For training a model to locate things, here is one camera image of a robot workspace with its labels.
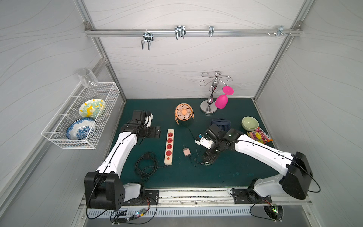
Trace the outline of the navy blue desk fan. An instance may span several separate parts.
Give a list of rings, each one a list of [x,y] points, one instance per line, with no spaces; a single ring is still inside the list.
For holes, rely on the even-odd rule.
[[[222,118],[212,119],[210,124],[211,125],[215,124],[223,131],[229,131],[231,129],[231,122],[229,120],[222,119]]]

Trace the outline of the white red power strip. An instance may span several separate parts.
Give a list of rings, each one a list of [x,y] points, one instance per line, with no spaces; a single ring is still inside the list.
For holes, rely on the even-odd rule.
[[[167,130],[165,154],[164,154],[164,164],[166,166],[171,166],[173,162],[173,149],[174,149],[174,129]]]

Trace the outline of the pink usb charger plug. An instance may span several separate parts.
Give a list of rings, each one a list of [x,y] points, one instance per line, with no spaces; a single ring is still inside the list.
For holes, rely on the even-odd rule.
[[[190,151],[190,149],[188,147],[183,148],[182,151],[183,151],[183,154],[184,154],[185,157],[188,157],[188,156],[191,155],[191,151]]]

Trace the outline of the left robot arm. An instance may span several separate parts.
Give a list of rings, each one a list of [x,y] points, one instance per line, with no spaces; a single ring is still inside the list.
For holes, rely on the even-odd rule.
[[[151,126],[151,117],[146,120],[131,120],[123,125],[111,152],[94,172],[84,178],[86,206],[88,209],[117,211],[125,202],[141,198],[144,194],[141,183],[123,184],[121,173],[124,164],[137,144],[138,138],[159,137]]]

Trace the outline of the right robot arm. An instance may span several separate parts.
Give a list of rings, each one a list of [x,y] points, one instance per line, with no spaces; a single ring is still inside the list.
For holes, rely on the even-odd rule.
[[[206,148],[202,156],[206,164],[213,164],[225,150],[235,150],[248,155],[278,172],[268,178],[253,179],[245,191],[250,202],[263,200],[271,195],[287,194],[295,199],[304,200],[313,180],[313,173],[307,157],[296,152],[291,154],[257,142],[241,131],[221,130],[211,125],[204,134],[199,134],[195,142]]]

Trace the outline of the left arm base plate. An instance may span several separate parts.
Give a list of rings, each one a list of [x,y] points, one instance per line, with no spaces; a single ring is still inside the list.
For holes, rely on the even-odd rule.
[[[146,190],[140,196],[123,203],[123,206],[156,206],[159,203],[159,190]]]

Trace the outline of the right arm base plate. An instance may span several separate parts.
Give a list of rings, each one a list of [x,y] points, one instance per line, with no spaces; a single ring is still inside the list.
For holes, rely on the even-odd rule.
[[[230,190],[230,195],[233,198],[235,204],[255,204],[255,203],[271,203],[272,198],[270,196],[261,197],[254,191],[249,189],[235,189]]]

